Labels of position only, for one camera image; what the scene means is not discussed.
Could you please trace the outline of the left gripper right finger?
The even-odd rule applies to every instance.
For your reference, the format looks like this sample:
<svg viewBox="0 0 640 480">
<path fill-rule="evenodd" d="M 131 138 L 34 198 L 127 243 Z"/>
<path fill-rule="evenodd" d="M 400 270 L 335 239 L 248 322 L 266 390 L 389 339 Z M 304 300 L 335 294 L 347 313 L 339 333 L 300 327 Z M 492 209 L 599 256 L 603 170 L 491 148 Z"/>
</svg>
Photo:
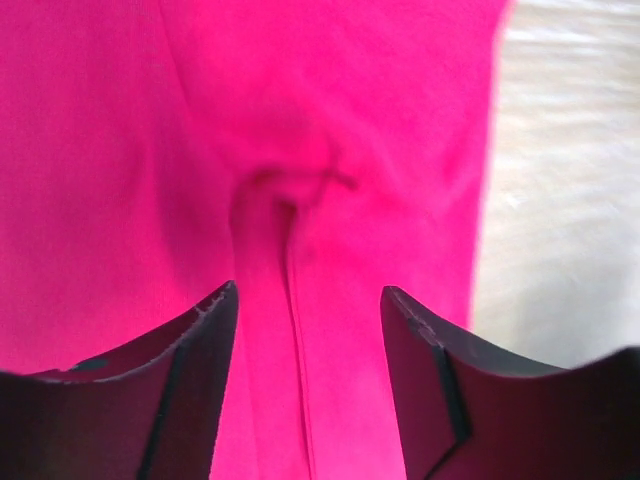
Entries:
<svg viewBox="0 0 640 480">
<path fill-rule="evenodd" d="M 411 479 L 635 479 L 639 351 L 572 369 L 512 353 L 396 287 L 381 320 Z"/>
</svg>

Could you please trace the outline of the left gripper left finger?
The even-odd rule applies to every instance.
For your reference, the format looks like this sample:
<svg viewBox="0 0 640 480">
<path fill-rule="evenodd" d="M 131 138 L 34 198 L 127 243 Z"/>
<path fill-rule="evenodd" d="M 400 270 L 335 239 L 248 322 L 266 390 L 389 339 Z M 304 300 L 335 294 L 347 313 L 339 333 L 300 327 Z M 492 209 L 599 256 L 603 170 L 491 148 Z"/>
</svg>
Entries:
<svg viewBox="0 0 640 480">
<path fill-rule="evenodd" d="M 68 371 L 2 373 L 2 478 L 208 478 L 237 315 L 229 281 Z"/>
</svg>

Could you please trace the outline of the red t shirt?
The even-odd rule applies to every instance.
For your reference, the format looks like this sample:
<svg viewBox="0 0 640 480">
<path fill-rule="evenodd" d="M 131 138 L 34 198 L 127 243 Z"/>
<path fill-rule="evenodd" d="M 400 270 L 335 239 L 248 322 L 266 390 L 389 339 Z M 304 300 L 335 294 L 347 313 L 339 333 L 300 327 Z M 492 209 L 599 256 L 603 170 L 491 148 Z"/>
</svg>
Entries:
<svg viewBox="0 0 640 480">
<path fill-rule="evenodd" d="M 469 319 L 503 1 L 5 1 L 1 365 L 228 280 L 216 479 L 401 479 L 379 319 Z"/>
</svg>

